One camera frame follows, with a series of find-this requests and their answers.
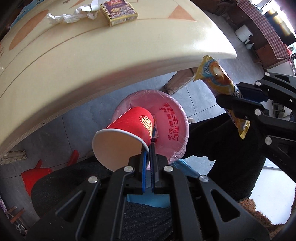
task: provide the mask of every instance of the red checkered cloth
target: red checkered cloth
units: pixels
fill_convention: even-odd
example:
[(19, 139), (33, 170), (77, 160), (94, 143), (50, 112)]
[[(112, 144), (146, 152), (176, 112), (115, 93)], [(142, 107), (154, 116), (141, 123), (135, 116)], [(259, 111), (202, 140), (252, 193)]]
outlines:
[(257, 25), (274, 51), (276, 58), (290, 58), (286, 46), (277, 35), (273, 26), (271, 26), (267, 18), (264, 17), (252, 3), (248, 0), (239, 0), (237, 6), (241, 8)]

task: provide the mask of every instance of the black pants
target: black pants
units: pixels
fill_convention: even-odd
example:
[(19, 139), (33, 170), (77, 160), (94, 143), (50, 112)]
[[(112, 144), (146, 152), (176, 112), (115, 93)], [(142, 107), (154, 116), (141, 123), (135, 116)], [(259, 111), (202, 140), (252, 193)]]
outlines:
[(189, 125), (183, 158), (190, 156), (216, 160), (208, 176), (236, 201), (251, 195), (266, 160), (252, 124), (242, 140), (227, 113)]
[[(184, 158), (216, 160), (208, 176), (238, 201), (250, 195), (264, 164), (257, 145), (252, 125), (242, 141), (228, 115), (222, 114), (189, 126)], [(32, 189), (34, 209), (42, 217), (89, 176), (102, 179), (111, 174), (95, 157), (48, 174)], [(170, 209), (127, 202), (122, 240), (171, 240), (172, 232)]]

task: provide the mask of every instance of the snack wrapper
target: snack wrapper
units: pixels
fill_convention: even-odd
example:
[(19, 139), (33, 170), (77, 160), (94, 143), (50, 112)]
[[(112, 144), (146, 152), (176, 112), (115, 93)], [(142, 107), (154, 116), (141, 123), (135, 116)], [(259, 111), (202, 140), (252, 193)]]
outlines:
[[(203, 61), (194, 76), (194, 80), (202, 80), (213, 95), (217, 97), (220, 94), (231, 95), (237, 98), (243, 98), (239, 88), (227, 76), (219, 63), (209, 55), (203, 58)], [(235, 117), (232, 110), (225, 109), (233, 123), (239, 131), (239, 136), (244, 139), (249, 130), (250, 121)]]

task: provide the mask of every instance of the red paper cup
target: red paper cup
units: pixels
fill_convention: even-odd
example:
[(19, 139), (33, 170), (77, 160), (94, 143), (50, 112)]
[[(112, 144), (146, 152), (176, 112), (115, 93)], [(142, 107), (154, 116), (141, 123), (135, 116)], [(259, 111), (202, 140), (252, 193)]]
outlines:
[(98, 161), (111, 171), (124, 167), (129, 158), (141, 153), (142, 145), (149, 152), (154, 120), (142, 107), (133, 107), (98, 131), (92, 142)]

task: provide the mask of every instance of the red plastic stool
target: red plastic stool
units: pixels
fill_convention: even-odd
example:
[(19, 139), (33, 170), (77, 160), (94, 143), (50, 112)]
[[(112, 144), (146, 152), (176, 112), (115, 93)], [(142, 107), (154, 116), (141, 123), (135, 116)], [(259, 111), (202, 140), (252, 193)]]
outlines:
[[(67, 166), (75, 164), (77, 162), (78, 158), (79, 158), (79, 153), (77, 150), (74, 150), (69, 161), (68, 161)], [(42, 160), (39, 160), (37, 165), (35, 166), (35, 168), (27, 170), (21, 174), (22, 179), (25, 184), (25, 189), (26, 189), (27, 193), (29, 194), (29, 196), (31, 196), (31, 191), (32, 191), (34, 184), (40, 178), (43, 178), (44, 176), (46, 176), (49, 173), (52, 173), (51, 168), (41, 167), (41, 166), (42, 166)]]

